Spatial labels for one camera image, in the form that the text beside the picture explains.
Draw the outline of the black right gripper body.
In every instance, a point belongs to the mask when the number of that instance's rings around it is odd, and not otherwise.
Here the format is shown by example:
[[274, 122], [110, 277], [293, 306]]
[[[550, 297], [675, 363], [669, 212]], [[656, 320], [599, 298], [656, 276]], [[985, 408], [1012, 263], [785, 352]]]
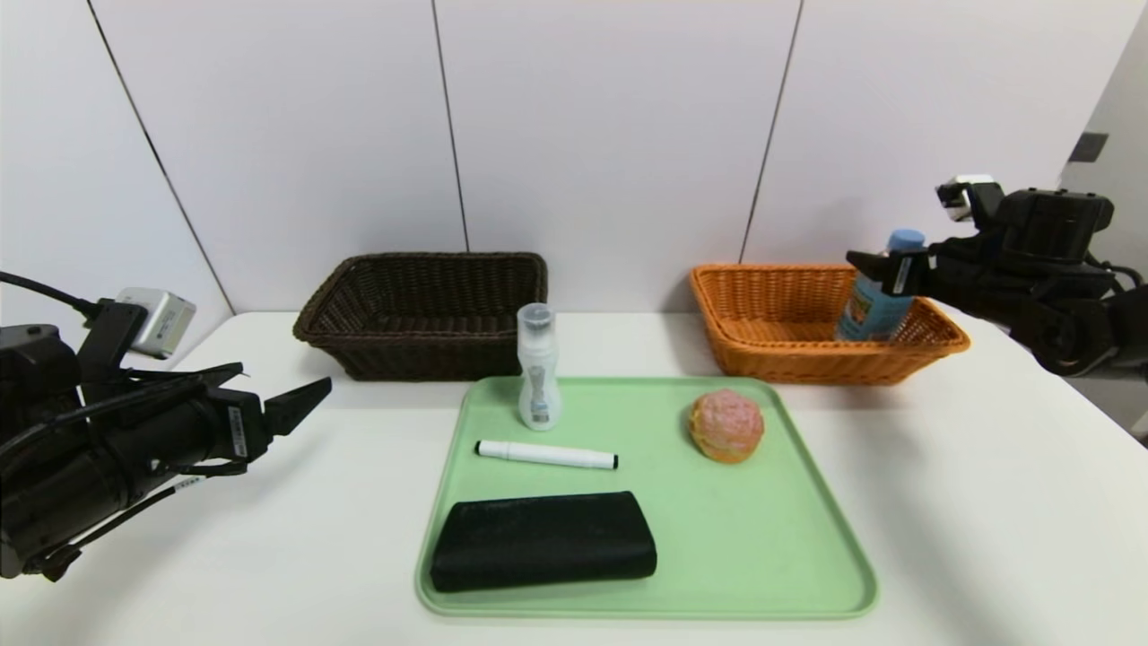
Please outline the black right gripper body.
[[971, 297], [982, 273], [982, 244], [976, 239], [944, 239], [932, 244], [914, 240], [891, 240], [886, 257], [890, 277], [885, 291], [898, 297], [963, 299]]

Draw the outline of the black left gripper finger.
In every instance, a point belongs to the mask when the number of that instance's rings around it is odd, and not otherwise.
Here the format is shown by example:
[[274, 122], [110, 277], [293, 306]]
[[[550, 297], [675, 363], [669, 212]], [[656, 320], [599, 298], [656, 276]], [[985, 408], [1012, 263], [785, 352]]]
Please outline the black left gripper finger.
[[332, 378], [319, 378], [264, 400], [264, 429], [269, 436], [290, 436], [332, 392]]
[[214, 365], [214, 367], [191, 372], [191, 380], [194, 388], [220, 388], [227, 381], [242, 375], [245, 372], [241, 361], [228, 361]]

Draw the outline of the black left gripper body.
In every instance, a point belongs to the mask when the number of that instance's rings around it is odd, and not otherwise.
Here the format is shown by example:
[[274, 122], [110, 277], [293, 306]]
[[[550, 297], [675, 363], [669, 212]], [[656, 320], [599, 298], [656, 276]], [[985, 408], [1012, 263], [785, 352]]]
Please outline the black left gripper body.
[[163, 402], [147, 417], [107, 434], [127, 495], [148, 495], [184, 475], [236, 475], [271, 439], [255, 394], [207, 388]]

